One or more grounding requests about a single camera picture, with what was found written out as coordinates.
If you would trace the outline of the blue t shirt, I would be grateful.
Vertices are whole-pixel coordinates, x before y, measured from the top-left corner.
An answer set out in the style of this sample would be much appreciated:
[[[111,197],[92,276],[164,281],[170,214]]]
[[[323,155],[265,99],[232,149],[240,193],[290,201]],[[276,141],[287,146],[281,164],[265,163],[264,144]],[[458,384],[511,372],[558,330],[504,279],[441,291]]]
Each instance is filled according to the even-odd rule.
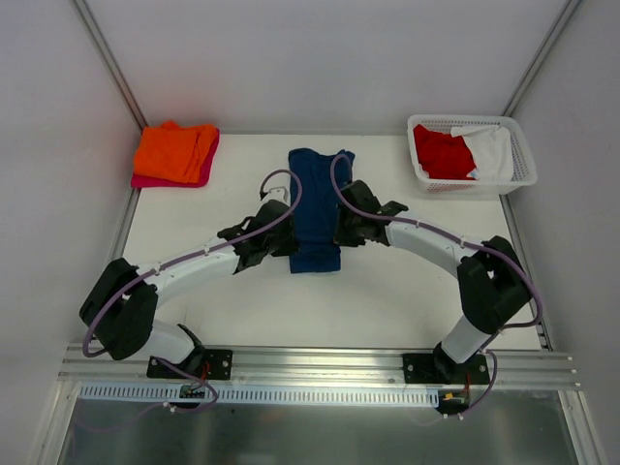
[[[335,189],[352,181],[356,155],[339,152],[345,158],[333,164],[333,155],[322,155],[310,148],[289,153],[289,169],[301,185],[291,182],[291,196],[301,196],[294,211],[294,234],[299,250],[290,256],[290,272],[330,273],[341,269],[340,247],[334,243],[340,200]]]

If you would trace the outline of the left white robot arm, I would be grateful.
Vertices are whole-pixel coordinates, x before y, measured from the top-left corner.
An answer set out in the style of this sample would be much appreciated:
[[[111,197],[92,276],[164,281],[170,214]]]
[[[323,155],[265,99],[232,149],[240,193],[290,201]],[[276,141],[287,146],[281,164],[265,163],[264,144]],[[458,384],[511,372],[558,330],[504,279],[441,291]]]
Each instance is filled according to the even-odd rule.
[[[186,325],[159,321],[157,310],[198,285],[296,252],[293,211],[267,200],[256,215],[178,257],[144,265],[110,262],[79,310],[87,327],[83,355],[124,360],[145,354],[177,377],[199,376],[210,359],[202,341]]]

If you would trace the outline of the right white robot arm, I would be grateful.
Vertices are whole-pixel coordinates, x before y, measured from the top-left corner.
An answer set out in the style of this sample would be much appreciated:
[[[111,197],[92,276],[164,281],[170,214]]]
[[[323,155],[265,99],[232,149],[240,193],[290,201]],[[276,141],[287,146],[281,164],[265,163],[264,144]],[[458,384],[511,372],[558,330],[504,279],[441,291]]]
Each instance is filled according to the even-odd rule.
[[[511,319],[540,296],[507,239],[469,239],[424,221],[397,201],[381,205],[361,180],[335,192],[341,201],[338,245],[380,243],[413,253],[455,278],[462,316],[432,355],[432,370],[441,381],[451,384],[465,376],[470,359],[503,329],[527,326]]]

